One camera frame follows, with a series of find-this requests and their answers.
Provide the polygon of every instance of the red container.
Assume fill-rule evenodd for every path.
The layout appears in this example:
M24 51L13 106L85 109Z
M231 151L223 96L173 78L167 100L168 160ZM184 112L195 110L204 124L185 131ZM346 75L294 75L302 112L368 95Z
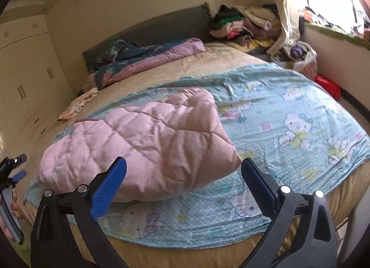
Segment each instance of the red container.
M335 100L339 100L340 98L340 86L336 84L334 81L324 77L324 76L316 76L314 81L322 86Z

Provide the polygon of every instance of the cabinet handle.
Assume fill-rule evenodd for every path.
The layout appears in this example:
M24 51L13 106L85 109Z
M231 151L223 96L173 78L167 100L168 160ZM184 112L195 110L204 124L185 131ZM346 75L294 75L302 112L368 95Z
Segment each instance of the cabinet handle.
M23 98L23 95L22 95L21 89L20 89L19 87L17 87L17 90L18 90L19 95L21 95L21 98L22 98L22 100L23 100L24 98Z
M49 68L49 71L50 71L50 74L51 74L51 78L54 78L54 73L52 72L51 68Z
M49 79L51 79L51 74L50 74L49 69L46 69L46 72L49 74Z
M26 94L25 94L25 91L24 91L23 87L22 87L22 86L20 86L20 88L21 88L21 90L22 90L22 92L23 92L23 96L26 98L27 96L26 96Z

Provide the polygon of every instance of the metal screw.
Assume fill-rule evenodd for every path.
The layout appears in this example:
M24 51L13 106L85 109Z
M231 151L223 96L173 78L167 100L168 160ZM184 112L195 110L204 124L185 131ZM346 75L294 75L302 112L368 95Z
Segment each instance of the metal screw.
M315 192L316 196L319 197L319 198L323 198L324 197L324 192L323 191L320 191L320 190L317 190Z
M280 190L285 194L290 193L290 188L288 186L281 186Z
M45 193L44 193L44 196L45 197L50 197L52 194L52 190L46 190Z
M77 191L79 191L80 193L85 193L87 191L87 185L85 184L80 185Z

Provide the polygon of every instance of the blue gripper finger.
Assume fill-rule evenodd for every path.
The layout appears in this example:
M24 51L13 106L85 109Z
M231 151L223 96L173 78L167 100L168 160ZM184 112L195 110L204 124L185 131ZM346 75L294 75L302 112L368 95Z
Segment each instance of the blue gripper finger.
M107 172L108 175L106 175L91 197L90 213L95 221L106 214L118 188L125 178L127 172L126 160L122 157L117 157Z
M274 185L275 189L278 189L279 186L270 175L262 175L261 171L250 158L243 160L241 170L242 177L262 214L272 219L277 213L277 198L266 180L271 178L271 184Z
M16 175L12 177L12 181L16 184L18 183L22 178L24 178L27 175L25 170L19 171Z

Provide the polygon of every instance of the drawer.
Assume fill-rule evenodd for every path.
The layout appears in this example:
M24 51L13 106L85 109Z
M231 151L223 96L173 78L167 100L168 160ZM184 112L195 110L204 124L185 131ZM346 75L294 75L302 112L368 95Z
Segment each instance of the drawer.
M39 124L34 130L32 135L25 141L23 150L25 154L31 154L33 148L37 144L38 140L48 132L52 125L56 122L55 115L49 113L49 115Z
M51 114L48 103L42 104L15 134L13 144L22 148L42 122Z

